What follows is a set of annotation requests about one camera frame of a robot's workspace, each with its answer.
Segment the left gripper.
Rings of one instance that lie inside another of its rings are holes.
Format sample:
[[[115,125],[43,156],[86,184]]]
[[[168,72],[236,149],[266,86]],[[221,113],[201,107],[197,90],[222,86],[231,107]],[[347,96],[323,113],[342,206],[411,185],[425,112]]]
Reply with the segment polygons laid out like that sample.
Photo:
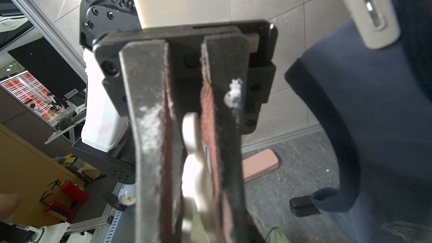
[[[230,33],[235,29],[242,33]],[[93,40],[92,52],[104,74],[102,85],[118,114],[130,117],[136,155],[137,243],[181,242],[181,221],[173,208],[173,197],[180,192],[173,189],[173,123],[165,68],[169,44],[174,87],[186,98],[180,102],[182,112],[201,111],[216,232],[224,243],[249,241],[241,133],[256,130],[261,106],[268,102],[276,72],[272,58],[277,37],[275,25],[252,20],[117,30]],[[188,103],[200,91],[201,109],[198,103]]]

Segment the white clothespin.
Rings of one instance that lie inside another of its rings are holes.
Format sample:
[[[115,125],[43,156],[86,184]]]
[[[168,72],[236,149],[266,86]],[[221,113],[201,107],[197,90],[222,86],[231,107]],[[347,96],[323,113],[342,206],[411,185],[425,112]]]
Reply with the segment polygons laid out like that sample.
[[[372,50],[388,47],[401,34],[391,0],[344,0],[364,45]]]
[[[198,216],[204,235],[203,242],[219,243],[220,236],[214,213],[213,180],[200,127],[198,113],[188,112],[184,115],[182,138],[187,158],[182,173],[182,236],[185,242],[192,241],[192,233],[196,229],[194,217]]]

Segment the green tank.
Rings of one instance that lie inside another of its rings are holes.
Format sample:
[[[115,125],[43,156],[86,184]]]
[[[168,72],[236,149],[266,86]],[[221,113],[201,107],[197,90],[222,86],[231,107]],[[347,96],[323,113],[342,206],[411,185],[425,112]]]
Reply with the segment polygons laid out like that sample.
[[[266,243],[291,243],[290,239],[285,235],[279,227],[273,227],[268,233]]]

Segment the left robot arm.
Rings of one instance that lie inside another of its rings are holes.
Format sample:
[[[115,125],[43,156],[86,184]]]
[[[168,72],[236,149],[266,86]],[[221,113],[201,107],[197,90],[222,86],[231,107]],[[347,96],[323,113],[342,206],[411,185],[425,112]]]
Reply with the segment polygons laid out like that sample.
[[[241,138],[270,96],[277,29],[230,0],[82,0],[87,121],[75,147],[136,190],[135,241],[262,243]]]

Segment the navy blue tank top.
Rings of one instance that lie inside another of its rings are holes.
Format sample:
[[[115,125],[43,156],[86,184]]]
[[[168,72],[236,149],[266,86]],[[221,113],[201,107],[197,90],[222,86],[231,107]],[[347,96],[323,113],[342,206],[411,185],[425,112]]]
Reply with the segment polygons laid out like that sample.
[[[307,49],[285,73],[314,113],[339,186],[311,195],[354,243],[432,240],[432,0],[391,0],[392,45],[365,46],[353,21]]]

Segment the pink rectangular block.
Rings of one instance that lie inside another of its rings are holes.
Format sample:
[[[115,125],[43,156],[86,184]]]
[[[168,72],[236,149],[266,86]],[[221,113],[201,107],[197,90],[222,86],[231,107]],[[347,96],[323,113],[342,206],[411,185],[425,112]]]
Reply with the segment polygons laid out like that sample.
[[[271,149],[266,149],[251,157],[248,157],[241,163],[244,183],[272,172],[280,166],[278,157]]]

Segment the black clothes rack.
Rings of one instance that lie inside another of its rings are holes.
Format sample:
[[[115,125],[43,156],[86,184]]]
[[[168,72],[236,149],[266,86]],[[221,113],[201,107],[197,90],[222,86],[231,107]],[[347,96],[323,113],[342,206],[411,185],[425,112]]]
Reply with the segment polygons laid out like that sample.
[[[310,196],[301,196],[290,199],[289,209],[296,217],[309,217],[321,214],[319,209],[315,207]]]

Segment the white clothespin on rack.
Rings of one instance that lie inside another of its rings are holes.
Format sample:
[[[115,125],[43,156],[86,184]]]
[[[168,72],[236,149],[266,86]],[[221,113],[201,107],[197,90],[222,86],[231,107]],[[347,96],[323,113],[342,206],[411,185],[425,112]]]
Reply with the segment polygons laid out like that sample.
[[[344,0],[364,45],[372,50],[388,47],[401,34],[391,0]]]

